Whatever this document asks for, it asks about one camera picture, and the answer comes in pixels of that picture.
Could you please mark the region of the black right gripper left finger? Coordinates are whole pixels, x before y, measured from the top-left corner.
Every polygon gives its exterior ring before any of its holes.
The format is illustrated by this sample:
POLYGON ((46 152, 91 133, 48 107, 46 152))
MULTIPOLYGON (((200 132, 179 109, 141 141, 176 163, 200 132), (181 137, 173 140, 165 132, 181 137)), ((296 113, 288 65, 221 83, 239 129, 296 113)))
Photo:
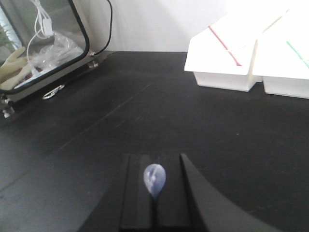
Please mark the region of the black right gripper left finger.
POLYGON ((152 200, 144 180, 149 155, 128 155, 111 186, 79 228, 80 232, 149 232, 152 200))

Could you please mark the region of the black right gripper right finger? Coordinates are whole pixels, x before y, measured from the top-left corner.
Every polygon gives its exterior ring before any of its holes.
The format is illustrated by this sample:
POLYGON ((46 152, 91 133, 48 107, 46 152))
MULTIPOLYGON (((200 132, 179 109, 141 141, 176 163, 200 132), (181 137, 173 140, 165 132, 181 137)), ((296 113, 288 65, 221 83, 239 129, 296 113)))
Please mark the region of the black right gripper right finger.
POLYGON ((157 202, 160 232, 277 232, 217 190, 184 154, 162 155, 167 179, 157 202))

